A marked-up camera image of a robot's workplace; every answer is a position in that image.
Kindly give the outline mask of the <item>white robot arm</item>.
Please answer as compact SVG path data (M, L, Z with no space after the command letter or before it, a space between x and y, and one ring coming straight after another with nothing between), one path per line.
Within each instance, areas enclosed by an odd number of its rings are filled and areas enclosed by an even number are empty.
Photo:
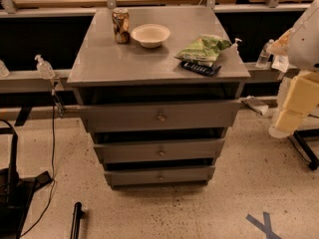
M278 93L278 110L269 134L292 135L319 105L319 0L314 0L294 25L270 46L273 55L286 56L300 70Z

